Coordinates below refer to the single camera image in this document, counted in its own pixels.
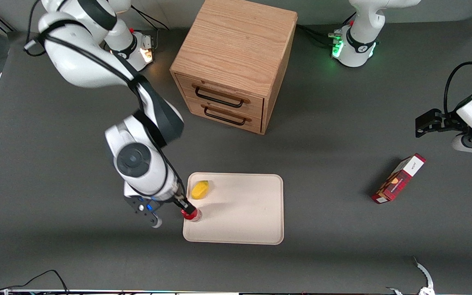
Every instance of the cardboard box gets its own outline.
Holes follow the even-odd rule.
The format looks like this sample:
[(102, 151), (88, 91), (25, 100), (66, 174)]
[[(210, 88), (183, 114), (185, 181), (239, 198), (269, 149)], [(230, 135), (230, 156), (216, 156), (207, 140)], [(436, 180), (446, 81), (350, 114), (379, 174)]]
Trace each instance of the cardboard box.
[(424, 163), (424, 157), (419, 154), (414, 154), (404, 159), (371, 198), (378, 204), (391, 202)]

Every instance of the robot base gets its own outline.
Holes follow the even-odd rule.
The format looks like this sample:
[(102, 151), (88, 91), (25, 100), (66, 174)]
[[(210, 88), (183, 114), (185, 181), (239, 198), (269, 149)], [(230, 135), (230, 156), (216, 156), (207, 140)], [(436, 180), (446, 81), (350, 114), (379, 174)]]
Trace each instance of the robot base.
[(345, 34), (350, 27), (351, 26), (349, 25), (343, 26), (342, 28), (335, 30), (334, 34), (329, 35), (338, 41), (333, 47), (331, 56), (347, 67), (356, 68), (365, 64), (365, 62), (372, 56), (376, 43), (365, 52), (357, 53), (354, 47), (345, 39)]
[(136, 71), (141, 71), (153, 61), (152, 38), (140, 32), (133, 32), (132, 35), (136, 38), (137, 48), (130, 54), (127, 61)]

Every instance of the black metal handle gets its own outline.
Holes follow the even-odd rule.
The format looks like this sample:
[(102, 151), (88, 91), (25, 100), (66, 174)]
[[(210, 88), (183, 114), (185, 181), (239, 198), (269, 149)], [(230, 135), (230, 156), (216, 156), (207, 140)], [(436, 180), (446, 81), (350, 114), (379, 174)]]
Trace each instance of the black metal handle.
[(225, 106), (229, 106), (229, 107), (232, 107), (232, 108), (241, 108), (241, 106), (243, 106), (243, 99), (240, 100), (240, 103), (234, 104), (234, 103), (226, 102), (226, 101), (223, 101), (223, 100), (215, 99), (214, 97), (210, 97), (210, 96), (207, 96), (207, 95), (201, 95), (200, 93), (198, 93), (198, 91), (200, 91), (200, 88), (199, 88), (199, 86), (196, 86), (195, 93), (196, 93), (196, 96), (199, 97), (199, 98), (210, 100), (210, 101), (217, 102), (217, 103), (221, 103), (221, 104), (224, 104)]
[(232, 121), (232, 120), (229, 120), (229, 119), (225, 119), (221, 116), (216, 116), (216, 115), (213, 115), (213, 114), (209, 114), (208, 112), (206, 112), (208, 109), (209, 109), (209, 107), (205, 107), (205, 109), (204, 109), (205, 116), (209, 116), (211, 118), (215, 118), (215, 119), (218, 119), (218, 120), (221, 120), (221, 121), (224, 121), (224, 122), (227, 122), (227, 123), (231, 123), (231, 124), (234, 124), (234, 125), (237, 125), (237, 126), (243, 126), (245, 124), (245, 118), (243, 118), (243, 122), (235, 122), (235, 121)]

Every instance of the wooden drawer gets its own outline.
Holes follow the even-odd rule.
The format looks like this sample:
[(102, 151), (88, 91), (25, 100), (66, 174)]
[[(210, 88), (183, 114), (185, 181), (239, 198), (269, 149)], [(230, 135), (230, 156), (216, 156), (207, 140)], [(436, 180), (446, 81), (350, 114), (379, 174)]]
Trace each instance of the wooden drawer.
[(227, 110), (241, 116), (261, 118), (263, 99), (244, 93), (223, 89), (202, 80), (191, 79), (183, 75), (176, 75), (185, 99), (195, 99), (208, 106)]
[(187, 99), (187, 106), (191, 113), (197, 116), (202, 116), (210, 120), (224, 123), (232, 127), (245, 129), (254, 133), (260, 133), (262, 126), (261, 118), (255, 118), (249, 115), (242, 116), (241, 114), (228, 112), (227, 110), (218, 107), (208, 106), (206, 103), (197, 99)]

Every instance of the table surface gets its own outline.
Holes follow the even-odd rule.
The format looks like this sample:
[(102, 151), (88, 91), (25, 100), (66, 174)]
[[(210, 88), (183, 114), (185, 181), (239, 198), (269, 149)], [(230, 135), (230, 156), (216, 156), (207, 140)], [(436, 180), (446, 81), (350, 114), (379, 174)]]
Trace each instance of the table surface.
[[(414, 138), (414, 119), (442, 105), (449, 73), (472, 60), (472, 19), (387, 24), (358, 69), (297, 30), (264, 136), (187, 111), (168, 70), (185, 35), (161, 32), (144, 72), (185, 120), (164, 152), (183, 179), (279, 174), (283, 243), (187, 242), (172, 205), (150, 228), (105, 156), (103, 132), (135, 110), (134, 95), (72, 86), (18, 39), (0, 79), (0, 287), (53, 268), (71, 289), (417, 293), (416, 255), (437, 293), (472, 294), (472, 154), (451, 148), (453, 132)], [(472, 67), (450, 93), (452, 107), (472, 93)], [(397, 200), (375, 204), (369, 196), (414, 153), (425, 166)], [(54, 276), (30, 287), (60, 289)]]

